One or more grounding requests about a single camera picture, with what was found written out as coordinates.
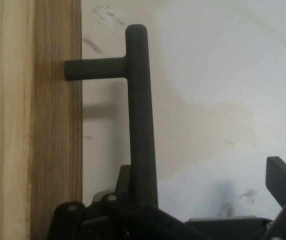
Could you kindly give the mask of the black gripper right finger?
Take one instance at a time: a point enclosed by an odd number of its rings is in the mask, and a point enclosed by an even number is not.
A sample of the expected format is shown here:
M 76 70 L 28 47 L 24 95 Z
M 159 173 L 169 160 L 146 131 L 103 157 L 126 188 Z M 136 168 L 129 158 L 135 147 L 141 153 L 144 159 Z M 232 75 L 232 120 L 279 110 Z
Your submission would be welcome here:
M 286 163 L 278 156 L 266 159 L 265 185 L 281 206 L 281 211 L 268 228 L 267 240 L 286 240 Z

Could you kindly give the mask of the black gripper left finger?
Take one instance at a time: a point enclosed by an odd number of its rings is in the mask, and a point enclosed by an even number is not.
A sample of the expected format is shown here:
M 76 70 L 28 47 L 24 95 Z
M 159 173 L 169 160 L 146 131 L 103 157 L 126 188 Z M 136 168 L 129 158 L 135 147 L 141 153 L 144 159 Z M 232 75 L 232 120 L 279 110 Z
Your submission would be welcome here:
M 72 201 L 54 211 L 49 240 L 203 240 L 204 234 L 151 205 L 130 197 L 131 166 L 120 168 L 115 192 L 85 206 Z

